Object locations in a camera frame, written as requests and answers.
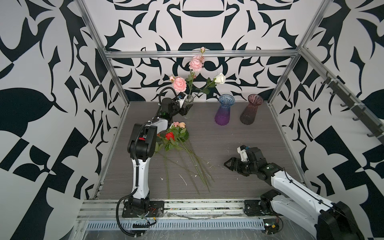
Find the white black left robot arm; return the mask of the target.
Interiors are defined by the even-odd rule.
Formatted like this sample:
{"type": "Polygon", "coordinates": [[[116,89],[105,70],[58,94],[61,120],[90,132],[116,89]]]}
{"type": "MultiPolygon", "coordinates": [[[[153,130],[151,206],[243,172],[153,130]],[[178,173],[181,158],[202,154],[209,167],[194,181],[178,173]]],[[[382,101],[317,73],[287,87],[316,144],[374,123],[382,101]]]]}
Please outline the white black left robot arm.
{"type": "Polygon", "coordinates": [[[184,104],[187,94],[177,93],[172,87],[166,87],[159,94],[159,108],[155,116],[142,124],[135,124],[127,146],[127,151],[133,164],[132,192],[118,200],[116,207],[116,221],[123,234],[138,238],[145,234],[150,227],[157,223],[146,219],[150,209],[149,166],[156,149],[157,137],[168,130],[173,117],[186,115],[190,107],[184,104]],[[121,217],[140,217],[144,225],[133,224],[128,230],[123,227],[121,217]]]}

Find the purple blue glass vase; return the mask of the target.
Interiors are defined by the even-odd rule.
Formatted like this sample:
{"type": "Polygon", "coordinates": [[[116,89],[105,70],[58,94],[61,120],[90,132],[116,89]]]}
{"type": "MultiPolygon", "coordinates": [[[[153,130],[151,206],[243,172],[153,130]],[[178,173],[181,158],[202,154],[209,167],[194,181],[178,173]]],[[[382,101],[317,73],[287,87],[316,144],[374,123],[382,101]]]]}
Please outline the purple blue glass vase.
{"type": "Polygon", "coordinates": [[[219,97],[220,107],[215,115],[215,122],[220,126],[225,126],[230,121],[231,107],[235,103],[235,98],[224,94],[219,97]]]}

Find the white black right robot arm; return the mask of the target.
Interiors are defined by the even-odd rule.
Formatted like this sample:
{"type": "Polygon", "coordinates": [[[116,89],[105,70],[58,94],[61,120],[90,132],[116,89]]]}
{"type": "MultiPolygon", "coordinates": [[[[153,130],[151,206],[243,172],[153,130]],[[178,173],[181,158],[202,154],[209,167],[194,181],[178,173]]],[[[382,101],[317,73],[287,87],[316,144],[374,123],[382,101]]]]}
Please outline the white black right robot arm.
{"type": "Polygon", "coordinates": [[[258,203],[245,202],[247,216],[257,214],[284,216],[317,240],[363,240],[351,209],[311,191],[292,178],[284,168],[268,163],[259,148],[238,147],[239,158],[224,163],[230,171],[248,177],[256,175],[272,187],[258,203]]]}

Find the white artificial rose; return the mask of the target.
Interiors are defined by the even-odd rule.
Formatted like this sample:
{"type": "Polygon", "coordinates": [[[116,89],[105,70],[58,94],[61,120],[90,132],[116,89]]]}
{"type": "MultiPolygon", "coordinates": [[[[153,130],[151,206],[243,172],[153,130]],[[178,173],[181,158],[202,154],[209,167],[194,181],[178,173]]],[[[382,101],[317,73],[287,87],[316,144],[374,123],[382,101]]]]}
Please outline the white artificial rose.
{"type": "Polygon", "coordinates": [[[197,93],[193,95],[193,99],[202,96],[203,94],[208,95],[211,89],[215,88],[217,85],[222,85],[226,82],[226,77],[223,73],[216,75],[215,77],[208,78],[206,84],[198,90],[197,93]]]}

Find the clear ribbed glass vase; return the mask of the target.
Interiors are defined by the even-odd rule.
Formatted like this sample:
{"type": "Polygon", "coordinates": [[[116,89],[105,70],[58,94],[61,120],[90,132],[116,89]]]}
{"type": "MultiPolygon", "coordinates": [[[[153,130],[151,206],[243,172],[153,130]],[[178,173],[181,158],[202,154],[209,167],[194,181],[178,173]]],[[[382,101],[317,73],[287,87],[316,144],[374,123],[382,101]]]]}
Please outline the clear ribbed glass vase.
{"type": "Polygon", "coordinates": [[[194,97],[192,95],[187,95],[187,98],[186,98],[183,106],[193,105],[193,104],[194,104],[194,97]]]}

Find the pink carnation stem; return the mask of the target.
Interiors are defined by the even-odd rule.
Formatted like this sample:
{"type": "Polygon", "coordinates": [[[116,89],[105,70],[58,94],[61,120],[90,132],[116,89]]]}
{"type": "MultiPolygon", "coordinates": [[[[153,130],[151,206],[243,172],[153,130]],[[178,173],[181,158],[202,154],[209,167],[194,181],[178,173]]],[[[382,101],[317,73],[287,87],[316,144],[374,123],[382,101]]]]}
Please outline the pink carnation stem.
{"type": "Polygon", "coordinates": [[[169,80],[177,94],[184,93],[187,90],[187,82],[184,78],[171,75],[169,80]]]}
{"type": "Polygon", "coordinates": [[[205,63],[204,53],[205,53],[205,51],[206,51],[206,48],[201,47],[200,53],[198,55],[194,56],[192,58],[192,60],[189,62],[190,74],[189,74],[188,80],[187,80],[187,84],[189,87],[189,95],[192,94],[194,79],[198,76],[198,74],[200,73],[200,71],[204,67],[204,63],[205,63]]]}

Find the small red artificial rose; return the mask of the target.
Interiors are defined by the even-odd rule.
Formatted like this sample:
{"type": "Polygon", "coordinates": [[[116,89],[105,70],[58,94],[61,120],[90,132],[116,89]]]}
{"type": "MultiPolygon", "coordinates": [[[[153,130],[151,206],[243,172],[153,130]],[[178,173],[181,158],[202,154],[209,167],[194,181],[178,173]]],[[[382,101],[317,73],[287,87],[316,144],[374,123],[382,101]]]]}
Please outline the small red artificial rose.
{"type": "Polygon", "coordinates": [[[186,128],[175,127],[157,134],[155,153],[164,159],[169,197],[171,195],[168,163],[173,163],[186,171],[197,194],[200,194],[195,181],[197,177],[200,178],[207,190],[210,190],[212,175],[208,168],[203,165],[207,161],[195,153],[186,128]]]}

